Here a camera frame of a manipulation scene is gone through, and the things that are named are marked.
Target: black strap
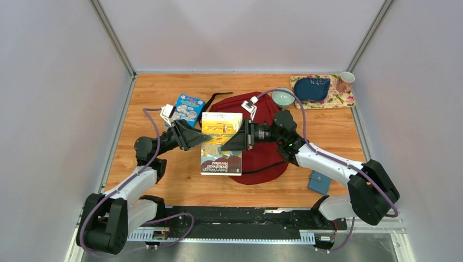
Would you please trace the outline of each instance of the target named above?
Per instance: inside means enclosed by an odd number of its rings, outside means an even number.
[[[254,174],[254,173],[257,173],[257,172],[261,172],[261,171],[264,171],[264,170],[267,170],[269,168],[273,168],[274,166],[277,166],[277,165],[281,165],[281,164],[284,164],[286,163],[285,161],[281,161],[281,162],[277,162],[277,163],[273,163],[271,165],[268,165],[264,168],[261,168],[261,169],[257,169],[257,170],[253,170],[253,171],[243,171],[242,174],[243,175],[246,175],[246,174]]]
[[[214,99],[216,98],[216,96],[218,96],[219,94],[233,94],[233,92],[215,93],[215,94],[212,94],[212,97],[209,98],[209,100],[206,102],[206,104],[204,105],[204,107],[201,109],[201,113],[200,113],[199,116],[198,116],[199,127],[203,127],[202,121],[201,121],[201,119],[203,118],[203,112],[205,112],[205,111],[208,110],[208,108],[211,106],[212,102],[214,102]]]

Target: white wall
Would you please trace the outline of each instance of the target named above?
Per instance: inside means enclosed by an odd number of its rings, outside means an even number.
[[[129,76],[88,1],[0,1],[0,261],[63,261]]]
[[[100,0],[137,71],[345,70],[384,0]]]
[[[417,261],[461,261],[463,2],[396,1],[355,70]]]

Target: light green bowl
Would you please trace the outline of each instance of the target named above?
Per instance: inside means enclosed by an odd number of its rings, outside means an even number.
[[[277,89],[290,91],[292,94],[294,94],[294,92],[291,89],[288,89],[286,87],[279,87]],[[294,97],[292,97],[290,94],[278,91],[272,92],[272,99],[275,102],[275,104],[281,108],[288,107],[289,105],[293,104],[295,100]]]

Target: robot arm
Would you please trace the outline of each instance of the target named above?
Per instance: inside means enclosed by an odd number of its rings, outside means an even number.
[[[359,172],[368,174],[392,203],[396,203],[399,192],[381,164],[375,160],[367,163],[353,161],[327,152],[313,143],[307,144],[297,134],[296,127],[287,110],[277,112],[271,126],[243,120],[240,130],[222,146],[222,151],[251,150],[256,142],[276,142],[278,152],[286,162],[318,171],[348,188],[349,195],[324,196],[314,205],[313,208],[318,209],[324,218],[333,221],[358,216],[366,223],[377,225],[390,210],[390,205]]]
[[[187,151],[211,139],[209,135],[190,127],[185,120],[175,120],[170,126],[160,136],[160,141],[144,136],[135,142],[138,165],[130,176],[104,194],[88,196],[76,238],[78,246],[82,246],[79,236],[83,230],[86,247],[95,251],[118,254],[124,247],[129,233],[147,221],[162,218],[158,215],[159,205],[164,205],[162,199],[146,195],[140,198],[148,188],[154,186],[163,177],[165,172],[167,164],[165,159],[156,158],[149,166],[145,166],[154,156],[157,143],[161,143],[159,155],[176,147]],[[84,220],[98,204],[100,206],[90,217],[85,228],[82,228]]]

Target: blue wallet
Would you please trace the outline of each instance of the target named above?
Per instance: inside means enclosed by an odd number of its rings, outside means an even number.
[[[331,179],[319,172],[312,171],[308,180],[307,189],[318,194],[327,195],[330,188]]]

